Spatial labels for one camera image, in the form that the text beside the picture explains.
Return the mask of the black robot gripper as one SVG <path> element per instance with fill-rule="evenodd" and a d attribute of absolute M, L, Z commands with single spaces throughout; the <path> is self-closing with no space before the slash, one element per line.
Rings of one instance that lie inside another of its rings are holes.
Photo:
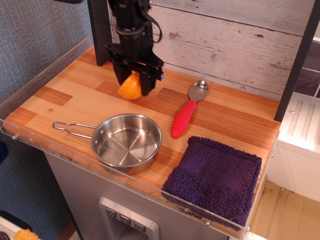
<path fill-rule="evenodd" d="M 163 80 L 164 62 L 153 53 L 153 27 L 145 23 L 140 29 L 116 28 L 120 43 L 108 42 L 104 46 L 113 63 L 113 70 L 119 85 L 132 74 L 139 73 L 142 96 L 147 96 L 156 86 L 156 80 Z"/>

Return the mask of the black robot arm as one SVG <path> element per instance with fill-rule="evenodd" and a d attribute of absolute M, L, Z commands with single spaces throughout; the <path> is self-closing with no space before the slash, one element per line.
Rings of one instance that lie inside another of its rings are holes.
<path fill-rule="evenodd" d="M 109 0 L 109 6 L 116 18 L 115 31 L 120 43 L 108 42 L 104 46 L 118 83 L 123 85 L 133 73 L 139 73 L 142 96 L 147 96 L 156 86 L 157 80 L 163 80 L 164 62 L 154 54 L 153 46 L 161 41 L 163 33 L 159 31 L 157 40 L 153 37 L 153 25 L 158 22 L 148 14 L 151 9 L 148 0 Z"/>

